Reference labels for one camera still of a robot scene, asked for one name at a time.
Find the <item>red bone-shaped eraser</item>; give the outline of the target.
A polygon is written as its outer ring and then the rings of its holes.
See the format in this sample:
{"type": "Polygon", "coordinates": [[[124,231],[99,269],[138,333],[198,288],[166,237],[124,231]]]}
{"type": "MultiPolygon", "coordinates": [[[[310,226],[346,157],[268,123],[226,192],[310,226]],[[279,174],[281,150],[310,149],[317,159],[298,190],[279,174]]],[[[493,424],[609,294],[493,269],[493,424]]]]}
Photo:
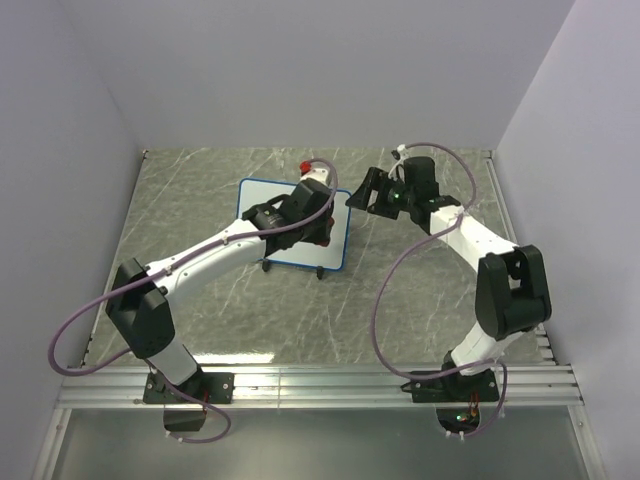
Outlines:
{"type": "Polygon", "coordinates": [[[327,219],[326,224],[322,230],[322,233],[319,237],[319,240],[316,242],[317,245],[322,247],[327,247],[331,242],[331,232],[335,221],[333,217],[329,217],[327,219]]]}

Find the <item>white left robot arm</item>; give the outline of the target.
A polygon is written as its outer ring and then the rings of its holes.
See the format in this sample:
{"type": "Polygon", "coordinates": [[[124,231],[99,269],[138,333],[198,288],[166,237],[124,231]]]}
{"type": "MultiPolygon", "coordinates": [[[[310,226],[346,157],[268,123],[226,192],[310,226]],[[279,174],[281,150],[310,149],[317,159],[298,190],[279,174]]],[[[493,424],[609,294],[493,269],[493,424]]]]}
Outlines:
{"type": "Polygon", "coordinates": [[[122,263],[106,314],[132,353],[161,372],[180,402],[202,390],[201,368],[178,339],[172,313],[223,274],[304,242],[326,246],[333,226],[334,192],[311,177],[274,203],[250,207],[220,233],[183,252],[144,266],[122,263]]]}

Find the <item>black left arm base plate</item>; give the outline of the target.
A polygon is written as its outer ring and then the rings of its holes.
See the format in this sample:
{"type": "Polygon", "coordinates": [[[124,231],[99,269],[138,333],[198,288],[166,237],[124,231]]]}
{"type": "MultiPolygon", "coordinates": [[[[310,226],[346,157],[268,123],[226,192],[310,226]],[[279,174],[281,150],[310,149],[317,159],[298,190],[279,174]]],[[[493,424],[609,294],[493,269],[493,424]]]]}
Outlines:
{"type": "MultiPolygon", "coordinates": [[[[230,404],[233,398],[235,375],[231,372],[204,372],[197,374],[178,389],[197,400],[211,404],[230,404]]],[[[164,377],[149,373],[143,393],[144,404],[183,404],[187,400],[173,393],[164,377]]]]}

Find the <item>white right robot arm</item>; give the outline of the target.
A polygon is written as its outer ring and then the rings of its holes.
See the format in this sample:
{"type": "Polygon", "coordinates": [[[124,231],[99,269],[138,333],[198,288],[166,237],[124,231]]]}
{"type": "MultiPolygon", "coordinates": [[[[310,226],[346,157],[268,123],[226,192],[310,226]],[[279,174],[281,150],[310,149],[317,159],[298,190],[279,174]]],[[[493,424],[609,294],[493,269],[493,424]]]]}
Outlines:
{"type": "Polygon", "coordinates": [[[428,156],[398,158],[391,171],[368,170],[347,207],[397,219],[409,215],[428,240],[440,240],[476,274],[475,323],[443,364],[441,386],[466,398],[504,350],[552,313],[544,259],[533,246],[518,246],[466,213],[460,201],[440,192],[428,156]]]}

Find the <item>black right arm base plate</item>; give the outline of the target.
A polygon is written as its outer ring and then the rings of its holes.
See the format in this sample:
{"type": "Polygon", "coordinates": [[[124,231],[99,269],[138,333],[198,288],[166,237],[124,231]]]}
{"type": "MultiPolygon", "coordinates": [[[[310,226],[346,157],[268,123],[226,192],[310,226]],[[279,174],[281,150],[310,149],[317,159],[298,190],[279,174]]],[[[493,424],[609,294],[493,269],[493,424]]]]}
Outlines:
{"type": "Polygon", "coordinates": [[[491,370],[472,376],[455,373],[429,381],[409,381],[400,389],[411,395],[413,403],[496,402],[500,397],[491,370]]]}

